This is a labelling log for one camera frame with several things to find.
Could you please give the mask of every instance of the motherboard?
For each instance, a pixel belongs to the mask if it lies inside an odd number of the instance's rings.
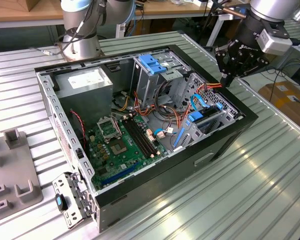
[[[139,115],[101,121],[87,132],[89,159],[95,170],[92,183],[96,189],[105,188],[168,154],[157,140],[149,139],[149,128]]]

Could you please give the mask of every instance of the blue latch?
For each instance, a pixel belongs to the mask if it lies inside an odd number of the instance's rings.
[[[217,102],[215,105],[220,110],[222,110],[224,108],[224,106],[220,102]]]
[[[56,202],[58,203],[58,205],[61,205],[61,198],[59,196],[56,198]]]
[[[203,116],[200,112],[194,111],[194,112],[192,112],[192,113],[189,114],[188,119],[189,119],[191,122],[194,122],[194,121],[196,121],[196,120],[198,120],[198,119],[201,119],[201,118],[203,118],[203,117],[204,117],[204,116]]]
[[[161,66],[158,60],[150,54],[139,56],[139,60],[153,75],[167,71],[167,69]]]

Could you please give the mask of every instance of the ram slot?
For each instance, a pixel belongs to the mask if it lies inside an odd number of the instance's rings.
[[[122,123],[146,159],[157,152],[133,118],[123,120]]]

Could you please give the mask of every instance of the white connector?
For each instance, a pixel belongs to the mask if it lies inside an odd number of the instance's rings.
[[[158,137],[158,139],[163,139],[166,135],[163,131],[160,131],[156,134],[156,136]]]

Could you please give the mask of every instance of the white label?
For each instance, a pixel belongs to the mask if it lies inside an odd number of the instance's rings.
[[[286,88],[286,86],[283,86],[283,85],[279,85],[279,86],[276,86],[280,91],[284,92],[284,91],[288,91],[289,89]]]
[[[85,86],[102,83],[104,79],[100,75],[99,71],[95,70],[81,75],[71,76],[68,78],[68,81],[73,89],[78,89]]]
[[[289,96],[287,96],[292,102],[295,102],[296,100],[295,99],[297,99],[298,100],[298,98],[296,97],[296,96],[294,96],[294,95],[289,95]]]
[[[168,133],[172,134],[172,132],[174,131],[173,127],[168,127],[168,129],[166,130]]]

